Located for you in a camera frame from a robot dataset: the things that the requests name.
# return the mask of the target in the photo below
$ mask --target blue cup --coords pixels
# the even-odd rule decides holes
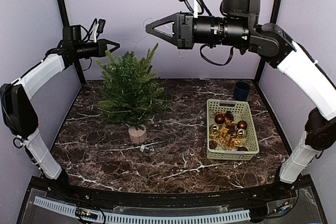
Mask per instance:
[[[246,102],[251,86],[245,81],[237,81],[235,85],[234,98],[236,101]]]

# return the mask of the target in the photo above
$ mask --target basket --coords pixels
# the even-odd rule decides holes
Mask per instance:
[[[209,147],[209,127],[215,123],[215,119],[211,118],[211,113],[231,111],[235,117],[234,123],[244,120],[247,123],[247,137],[245,146],[249,150],[244,151],[224,151],[220,146],[216,149]],[[225,160],[251,160],[259,153],[259,145],[256,130],[252,119],[250,106],[247,102],[227,101],[227,100],[207,100],[207,153],[208,159],[225,159]]]

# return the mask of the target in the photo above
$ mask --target white perforated strip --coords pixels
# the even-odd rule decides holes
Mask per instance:
[[[67,205],[60,202],[55,202],[50,199],[35,197],[34,205],[49,209],[59,214],[76,218],[74,205]],[[98,215],[96,223],[103,223],[103,216],[99,211],[92,211]],[[250,220],[249,210],[228,212],[225,214],[203,215],[203,216],[188,216],[188,217],[151,217],[151,216],[134,216],[120,215],[105,212],[106,224],[222,224],[235,223],[244,220]]]

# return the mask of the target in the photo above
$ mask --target brown marble surface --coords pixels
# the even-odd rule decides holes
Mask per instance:
[[[73,185],[133,193],[203,193],[270,184],[288,157],[256,89],[248,102],[260,153],[250,161],[206,159],[206,101],[233,99],[236,80],[162,80],[171,110],[146,125],[145,150],[127,126],[106,125],[95,107],[101,81],[85,84],[52,154]]]

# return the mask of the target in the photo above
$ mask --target white wall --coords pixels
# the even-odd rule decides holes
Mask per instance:
[[[204,0],[213,15],[221,16],[219,5],[222,0]],[[260,23],[269,22],[274,0],[261,0]],[[184,3],[178,0],[66,0],[70,21],[74,24],[83,24],[89,28],[92,20],[104,18],[107,20],[102,37],[120,41],[121,49],[115,55],[123,55],[126,51],[133,51],[135,43],[148,34],[143,22],[147,18],[161,19],[179,11],[188,12]],[[136,54],[145,56],[148,48],[159,43],[157,54],[153,59],[153,71],[162,78],[243,78],[253,79],[259,57],[246,53],[241,56],[235,50],[235,56],[229,66],[218,67],[210,65],[200,57],[199,45],[194,50],[181,50],[182,59],[175,46],[149,36],[138,43]],[[217,62],[225,62],[229,55],[229,47],[217,47],[205,52],[209,58]],[[83,63],[86,68],[89,61]],[[100,68],[94,63],[90,70],[85,72],[87,79],[99,79]]]
[[[331,80],[336,82],[335,0],[282,0],[278,24],[305,46]],[[287,77],[267,66],[260,86],[272,106],[289,143],[294,148],[302,134],[313,103]],[[314,161],[310,173],[329,223],[336,220],[336,145]]]
[[[56,0],[0,0],[0,85],[21,76],[57,45],[62,24]],[[43,87],[32,103],[40,131],[48,147],[79,91],[74,68]],[[0,222],[16,223],[31,175],[38,175],[23,149],[12,144],[13,136],[0,120]]]

